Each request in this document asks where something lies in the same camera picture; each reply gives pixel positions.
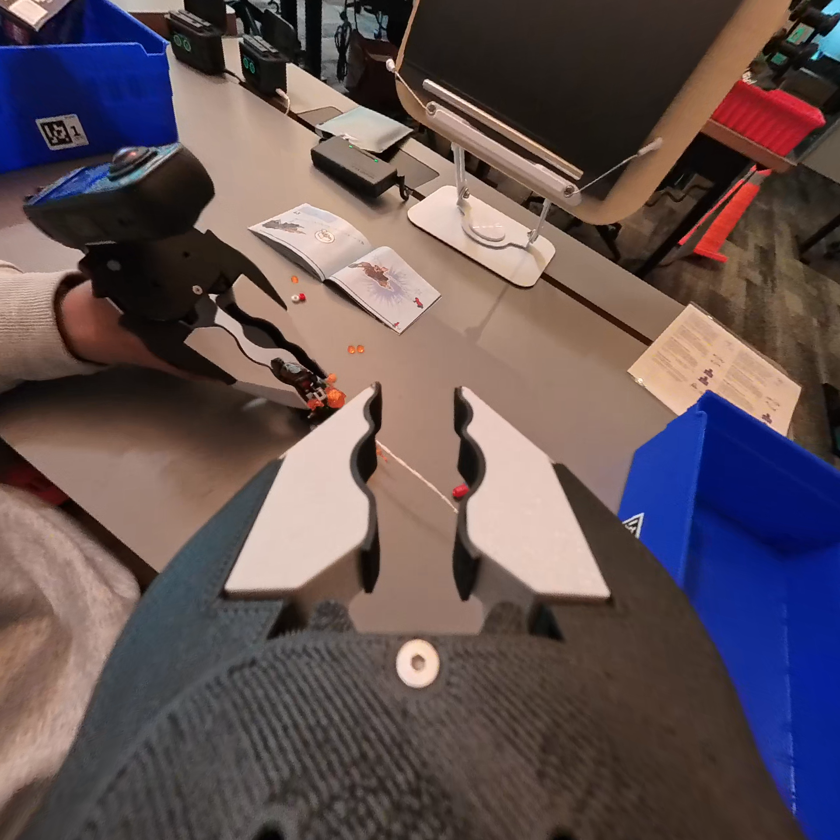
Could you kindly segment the orange traffic cone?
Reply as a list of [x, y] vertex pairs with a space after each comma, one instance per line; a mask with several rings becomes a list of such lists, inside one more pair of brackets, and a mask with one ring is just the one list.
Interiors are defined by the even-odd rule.
[[722, 252], [723, 244], [772, 173], [771, 169], [757, 166], [749, 168], [746, 175], [733, 183], [712, 209], [679, 241], [675, 259], [697, 257], [726, 264], [728, 256]]

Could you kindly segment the person's left hand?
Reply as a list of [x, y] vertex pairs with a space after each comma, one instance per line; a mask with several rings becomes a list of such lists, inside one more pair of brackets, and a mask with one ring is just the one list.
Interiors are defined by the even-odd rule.
[[66, 349], [79, 361], [204, 381], [202, 376], [179, 370], [150, 352], [120, 324], [119, 311], [108, 300], [96, 297], [90, 281], [76, 272], [65, 275], [56, 294], [56, 323]]

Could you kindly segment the red plastic bin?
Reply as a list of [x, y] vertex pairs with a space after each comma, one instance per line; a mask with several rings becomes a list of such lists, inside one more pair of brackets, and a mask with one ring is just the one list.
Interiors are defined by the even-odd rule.
[[779, 89], [764, 90], [738, 80], [710, 120], [779, 156], [789, 155], [825, 127], [819, 108]]

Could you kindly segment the dark printed box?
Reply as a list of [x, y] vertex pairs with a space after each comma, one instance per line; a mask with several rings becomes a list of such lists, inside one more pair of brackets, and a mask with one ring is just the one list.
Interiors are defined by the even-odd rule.
[[47, 25], [76, 11], [76, 1], [2, 1], [2, 16], [39, 32]]

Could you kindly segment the wooden background table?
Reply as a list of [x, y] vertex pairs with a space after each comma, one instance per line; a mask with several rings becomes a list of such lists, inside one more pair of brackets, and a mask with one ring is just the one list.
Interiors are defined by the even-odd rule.
[[788, 156], [779, 156], [711, 120], [696, 137], [701, 140], [697, 177], [707, 182], [705, 195], [717, 201], [753, 166], [771, 169], [774, 190], [801, 191], [803, 196], [826, 193], [838, 198], [839, 121], [809, 135]]

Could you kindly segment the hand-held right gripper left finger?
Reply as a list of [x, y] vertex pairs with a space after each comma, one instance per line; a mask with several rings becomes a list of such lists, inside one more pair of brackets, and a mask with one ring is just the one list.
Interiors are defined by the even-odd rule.
[[375, 495], [382, 386], [374, 382], [292, 446], [224, 585], [239, 600], [352, 600], [380, 573]]

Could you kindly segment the silver monitor stand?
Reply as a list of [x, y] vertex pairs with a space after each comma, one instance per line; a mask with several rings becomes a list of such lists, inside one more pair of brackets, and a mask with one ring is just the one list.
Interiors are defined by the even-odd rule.
[[[583, 171], [439, 83], [425, 78], [423, 90], [425, 125], [452, 144], [455, 183], [414, 205], [409, 221], [513, 286], [532, 288], [555, 255], [542, 225], [553, 204], [580, 203]], [[466, 154], [542, 198], [537, 222], [521, 224], [480, 200], [467, 181]]]

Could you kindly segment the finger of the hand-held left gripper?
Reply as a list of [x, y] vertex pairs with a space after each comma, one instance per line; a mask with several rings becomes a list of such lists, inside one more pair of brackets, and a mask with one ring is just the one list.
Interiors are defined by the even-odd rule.
[[303, 366], [310, 371], [319, 375], [327, 375], [320, 363], [316, 362], [311, 354], [303, 349], [295, 332], [283, 330], [264, 317], [248, 313], [237, 303], [232, 291], [221, 295], [213, 295], [213, 323], [222, 321], [219, 316], [221, 313], [226, 313], [238, 324], [245, 327], [246, 335], [255, 343], [263, 347], [289, 350], [298, 362], [302, 362]]
[[233, 376], [235, 390], [278, 405], [307, 410], [307, 402], [299, 392], [292, 385], [277, 379], [270, 367], [275, 360], [300, 367], [303, 363], [298, 362], [289, 350], [255, 343], [246, 335], [245, 327], [226, 313], [219, 316], [221, 322], [191, 331], [185, 339], [185, 346]]

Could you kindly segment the black flame-headed lego minifigure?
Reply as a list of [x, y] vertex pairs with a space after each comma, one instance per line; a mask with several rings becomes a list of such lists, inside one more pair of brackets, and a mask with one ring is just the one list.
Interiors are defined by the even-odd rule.
[[326, 382], [327, 375], [310, 371], [298, 362], [275, 359], [270, 363], [272, 374], [279, 382], [291, 386], [304, 400], [308, 420], [313, 424], [326, 421], [346, 403], [347, 397], [338, 387]]

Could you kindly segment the black monitor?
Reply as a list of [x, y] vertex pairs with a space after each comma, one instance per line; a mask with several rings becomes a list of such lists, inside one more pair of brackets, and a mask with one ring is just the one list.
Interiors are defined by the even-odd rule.
[[422, 1], [403, 41], [430, 80], [589, 179], [641, 148], [736, 1]]

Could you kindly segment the lego instruction booklet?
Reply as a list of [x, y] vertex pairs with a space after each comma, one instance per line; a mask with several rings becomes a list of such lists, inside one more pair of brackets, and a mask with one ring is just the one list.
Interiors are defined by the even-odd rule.
[[440, 299], [393, 248], [374, 248], [351, 223], [309, 203], [248, 230], [395, 333], [406, 331]]

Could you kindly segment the black power adapter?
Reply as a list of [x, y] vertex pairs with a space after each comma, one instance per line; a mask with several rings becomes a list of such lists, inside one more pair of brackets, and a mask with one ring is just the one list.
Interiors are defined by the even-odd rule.
[[362, 197], [375, 199], [393, 187], [405, 192], [393, 164], [340, 136], [315, 144], [310, 155], [317, 170]]

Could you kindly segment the person's left forearm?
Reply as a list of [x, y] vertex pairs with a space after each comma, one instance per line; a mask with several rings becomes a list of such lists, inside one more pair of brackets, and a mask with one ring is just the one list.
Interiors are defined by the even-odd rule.
[[68, 350], [60, 330], [59, 304], [80, 283], [71, 271], [23, 272], [1, 262], [1, 393], [100, 371]]

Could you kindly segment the blue plastic bin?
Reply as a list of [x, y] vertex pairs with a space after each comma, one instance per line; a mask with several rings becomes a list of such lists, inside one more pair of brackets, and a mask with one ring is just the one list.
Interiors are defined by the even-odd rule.
[[636, 451], [618, 516], [700, 616], [804, 834], [838, 838], [838, 470], [707, 393]]
[[111, 2], [2, 16], [1, 172], [178, 141], [167, 41]]

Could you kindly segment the grey flat pouch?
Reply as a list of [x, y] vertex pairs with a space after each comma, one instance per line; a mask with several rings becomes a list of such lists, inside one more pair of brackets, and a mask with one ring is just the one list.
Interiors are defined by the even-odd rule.
[[320, 122], [315, 131], [322, 139], [341, 137], [373, 154], [383, 154], [413, 134], [411, 127], [365, 107], [356, 107]]

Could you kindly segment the printed paper sheet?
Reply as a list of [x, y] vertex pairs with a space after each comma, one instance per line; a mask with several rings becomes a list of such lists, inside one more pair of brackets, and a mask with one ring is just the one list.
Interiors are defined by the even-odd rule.
[[802, 388], [709, 313], [689, 304], [631, 365], [632, 379], [680, 415], [707, 393], [788, 436]]

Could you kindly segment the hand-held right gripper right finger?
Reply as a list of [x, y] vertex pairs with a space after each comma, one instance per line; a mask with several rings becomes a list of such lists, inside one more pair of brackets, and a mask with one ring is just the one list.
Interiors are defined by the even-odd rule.
[[601, 572], [551, 457], [466, 386], [454, 393], [462, 602], [607, 602]]

